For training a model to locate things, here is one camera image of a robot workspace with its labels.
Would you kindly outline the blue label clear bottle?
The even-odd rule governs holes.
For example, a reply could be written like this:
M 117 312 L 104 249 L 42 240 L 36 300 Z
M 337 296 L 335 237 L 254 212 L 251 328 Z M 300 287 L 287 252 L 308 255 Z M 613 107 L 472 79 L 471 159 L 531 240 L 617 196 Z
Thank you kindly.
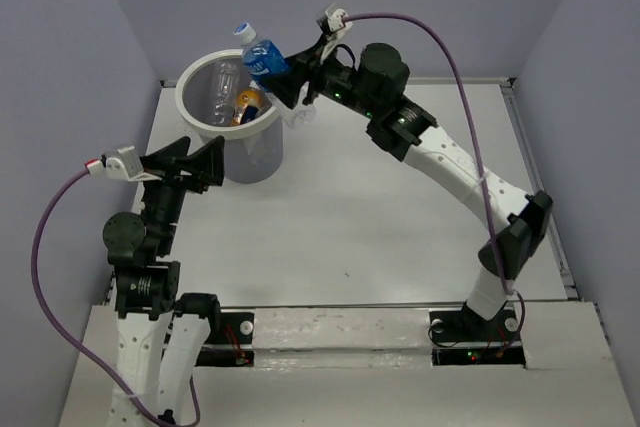
M 289 128 L 309 124 L 316 116 L 313 105 L 286 107 L 274 93 L 263 86 L 263 79 L 270 74 L 282 74 L 290 70 L 284 56 L 269 39 L 260 37 L 249 23 L 242 23 L 234 30 L 234 37 L 242 48 L 242 62 L 253 81 L 260 86 L 267 100 L 277 108 Z

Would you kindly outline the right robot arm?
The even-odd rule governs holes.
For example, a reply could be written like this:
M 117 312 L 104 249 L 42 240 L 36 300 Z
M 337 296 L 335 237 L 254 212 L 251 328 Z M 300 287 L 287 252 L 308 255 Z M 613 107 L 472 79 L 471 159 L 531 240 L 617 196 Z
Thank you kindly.
M 506 289 L 545 237 L 552 198 L 544 191 L 529 194 L 478 167 L 431 114 L 405 95 L 409 68 L 394 47 L 367 45 L 355 67 L 323 48 L 316 43 L 286 58 L 287 70 L 261 74 L 259 84 L 288 108 L 322 95 L 366 117 L 366 133 L 381 150 L 431 178 L 483 223 L 490 238 L 478 253 L 482 268 L 460 326 L 470 338 L 486 337 L 496 328 Z

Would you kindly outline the orange milk tea bottle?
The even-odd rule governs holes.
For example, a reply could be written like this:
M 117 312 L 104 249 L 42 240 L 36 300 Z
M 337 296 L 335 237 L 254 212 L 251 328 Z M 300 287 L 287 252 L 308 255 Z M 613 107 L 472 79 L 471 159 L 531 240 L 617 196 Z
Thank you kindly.
M 271 102 L 266 95 L 255 88 L 241 91 L 234 103 L 234 112 L 231 119 L 231 127 L 247 124 L 254 121 L 271 107 Z

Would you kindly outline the clear bottle blue cap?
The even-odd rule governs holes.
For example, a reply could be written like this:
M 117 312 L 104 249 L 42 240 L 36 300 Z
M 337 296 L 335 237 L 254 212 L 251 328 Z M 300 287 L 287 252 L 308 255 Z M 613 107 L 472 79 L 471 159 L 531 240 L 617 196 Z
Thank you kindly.
M 228 127 L 235 112 L 235 97 L 239 81 L 238 67 L 230 61 L 217 62 L 212 67 L 207 122 L 215 127 Z

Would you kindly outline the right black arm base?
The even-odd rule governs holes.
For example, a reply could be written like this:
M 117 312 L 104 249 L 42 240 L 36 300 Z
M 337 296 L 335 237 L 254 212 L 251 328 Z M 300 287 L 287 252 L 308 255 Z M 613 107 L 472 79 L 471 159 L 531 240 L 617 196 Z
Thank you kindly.
M 511 309 L 491 321 L 462 310 L 429 313 L 427 334 L 435 366 L 526 365 L 519 321 Z

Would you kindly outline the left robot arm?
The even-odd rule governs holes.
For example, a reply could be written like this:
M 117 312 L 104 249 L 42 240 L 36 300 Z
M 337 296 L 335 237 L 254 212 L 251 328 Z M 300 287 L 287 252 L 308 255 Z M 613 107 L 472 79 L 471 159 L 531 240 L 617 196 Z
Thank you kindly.
M 119 212 L 103 228 L 115 274 L 117 362 L 109 426 L 173 426 L 183 399 L 195 392 L 193 370 L 204 342 L 221 330 L 218 298 L 179 294 L 180 264 L 168 260 L 186 194 L 202 194 L 224 180 L 225 140 L 195 152 L 181 137 L 139 156 L 132 147 L 104 157 L 114 180 L 143 186 L 139 212 Z

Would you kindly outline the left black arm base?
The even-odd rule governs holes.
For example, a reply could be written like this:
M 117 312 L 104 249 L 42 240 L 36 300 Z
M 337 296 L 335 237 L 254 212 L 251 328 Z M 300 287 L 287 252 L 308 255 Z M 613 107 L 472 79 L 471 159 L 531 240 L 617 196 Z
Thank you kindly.
M 212 332 L 196 360 L 197 367 L 245 368 L 254 366 L 255 315 L 250 311 L 227 311 L 221 327 Z

